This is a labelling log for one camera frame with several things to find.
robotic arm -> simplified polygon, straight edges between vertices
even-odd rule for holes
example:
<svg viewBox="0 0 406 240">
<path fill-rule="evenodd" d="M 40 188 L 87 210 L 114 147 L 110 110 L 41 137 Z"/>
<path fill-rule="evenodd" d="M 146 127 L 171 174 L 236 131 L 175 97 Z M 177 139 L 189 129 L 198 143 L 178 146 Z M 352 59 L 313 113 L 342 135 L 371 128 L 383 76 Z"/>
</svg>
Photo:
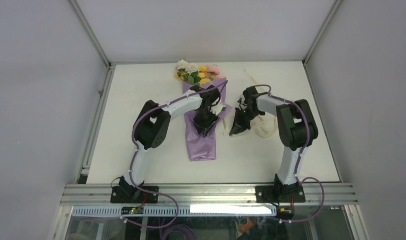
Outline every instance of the robotic arm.
<svg viewBox="0 0 406 240">
<path fill-rule="evenodd" d="M 294 119 L 302 119 L 302 116 L 294 105 L 272 98 L 267 92 L 258 93 L 255 86 L 248 87 L 243 92 L 243 96 L 243 104 L 246 108 L 236 108 L 230 135 L 250 129 L 252 119 L 268 112 L 277 116 L 279 135 L 284 144 L 281 167 L 275 175 L 274 184 L 256 187 L 256 192 L 259 193 L 259 195 L 256 195 L 257 202 L 290 202 L 291 197 L 294 198 L 296 203 L 305 202 L 303 187 L 296 180 L 300 170 L 298 162 L 307 151 L 307 147 L 312 144 L 313 139 L 318 136 L 318 130 L 309 104 L 304 99 L 295 102 L 303 110 L 309 124 L 310 141 L 308 145 L 304 146 L 307 140 L 307 131 L 302 121 L 295 122 Z M 197 128 L 198 133 L 206 136 L 219 120 L 216 115 L 210 112 L 213 103 L 219 98 L 220 91 L 211 85 L 206 90 L 201 89 L 199 86 L 193 86 L 178 99 L 167 103 L 165 107 L 152 111 L 150 114 L 147 113 L 159 105 L 152 100 L 147 101 L 138 119 L 143 115 L 146 116 L 137 123 L 132 136 L 138 144 L 138 148 L 134 152 L 132 168 L 120 177 L 118 188 L 121 191 L 113 188 L 113 192 L 117 194 L 112 194 L 111 202 L 141 202 L 138 199 L 141 193 L 133 186 L 132 180 L 141 188 L 151 188 L 151 186 L 143 186 L 144 174 L 149 163 L 149 161 L 144 160 L 145 154 L 151 149 L 157 148 L 164 141 L 169 122 L 172 119 L 191 110 L 197 112 L 194 118 L 194 126 Z"/>
</svg>

purple wrapping paper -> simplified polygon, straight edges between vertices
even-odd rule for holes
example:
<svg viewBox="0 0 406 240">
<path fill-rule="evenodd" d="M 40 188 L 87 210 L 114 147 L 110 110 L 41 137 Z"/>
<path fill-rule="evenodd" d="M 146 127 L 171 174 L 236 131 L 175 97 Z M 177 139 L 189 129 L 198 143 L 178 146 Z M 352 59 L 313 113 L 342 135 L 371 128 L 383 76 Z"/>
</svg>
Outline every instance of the purple wrapping paper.
<svg viewBox="0 0 406 240">
<path fill-rule="evenodd" d="M 207 88 L 210 85 L 218 85 L 226 81 L 226 78 L 213 80 L 209 83 L 201 85 L 202 88 Z M 191 84 L 184 82 L 183 91 L 186 92 L 192 87 Z M 187 141 L 188 156 L 191 161 L 204 161 L 216 159 L 216 126 L 217 124 L 228 114 L 231 110 L 231 106 L 225 104 L 226 98 L 226 86 L 221 92 L 222 103 L 226 106 L 226 109 L 222 111 L 219 116 L 219 121 L 210 130 L 207 137 L 203 137 L 197 133 L 192 121 L 195 117 L 195 111 L 189 111 L 184 114 L 185 117 L 185 138 Z"/>
</svg>

bright white light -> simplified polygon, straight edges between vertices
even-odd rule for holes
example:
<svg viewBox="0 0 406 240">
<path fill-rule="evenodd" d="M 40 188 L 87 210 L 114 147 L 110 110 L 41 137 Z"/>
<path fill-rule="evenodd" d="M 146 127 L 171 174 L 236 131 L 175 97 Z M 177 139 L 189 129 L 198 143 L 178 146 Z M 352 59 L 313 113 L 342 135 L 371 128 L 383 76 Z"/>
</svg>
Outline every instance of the bright white light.
<svg viewBox="0 0 406 240">
<path fill-rule="evenodd" d="M 271 215 L 272 210 L 265 206 L 233 206 L 223 204 L 194 204 L 190 206 L 192 214 L 241 214 Z"/>
</svg>

flower bouquet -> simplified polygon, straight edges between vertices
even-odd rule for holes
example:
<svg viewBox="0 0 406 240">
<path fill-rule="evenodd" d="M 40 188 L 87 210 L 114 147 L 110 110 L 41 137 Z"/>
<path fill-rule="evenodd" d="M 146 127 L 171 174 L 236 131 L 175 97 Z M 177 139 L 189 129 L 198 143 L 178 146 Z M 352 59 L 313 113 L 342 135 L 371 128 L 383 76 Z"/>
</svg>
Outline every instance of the flower bouquet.
<svg viewBox="0 0 406 240">
<path fill-rule="evenodd" d="M 183 92 L 190 87 L 199 85 L 206 89 L 210 85 L 219 85 L 226 81 L 225 75 L 220 74 L 219 68 L 215 65 L 201 65 L 188 63 L 184 59 L 176 63 L 174 77 L 183 82 Z M 225 104 L 226 87 L 222 89 L 221 99 L 212 107 L 212 112 L 222 120 L 231 110 L 229 105 Z M 185 117 L 185 138 L 187 141 L 188 155 L 191 161 L 203 161 L 216 159 L 216 138 L 215 126 L 210 130 L 206 137 L 199 135 L 193 125 L 195 111 L 189 111 L 184 114 Z"/>
</svg>

white flower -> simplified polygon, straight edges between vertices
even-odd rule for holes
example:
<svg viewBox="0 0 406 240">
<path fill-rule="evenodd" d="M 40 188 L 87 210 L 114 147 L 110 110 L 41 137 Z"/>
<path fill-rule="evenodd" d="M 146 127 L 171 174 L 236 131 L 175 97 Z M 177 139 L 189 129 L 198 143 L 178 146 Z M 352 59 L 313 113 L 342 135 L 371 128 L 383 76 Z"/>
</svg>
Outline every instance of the white flower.
<svg viewBox="0 0 406 240">
<path fill-rule="evenodd" d="M 198 70 L 200 70 L 200 67 L 195 63 L 190 63 L 185 68 L 185 71 L 187 71 L 188 74 L 198 72 Z"/>
<path fill-rule="evenodd" d="M 183 59 L 176 63 L 176 70 L 185 69 L 189 63 Z"/>
</svg>

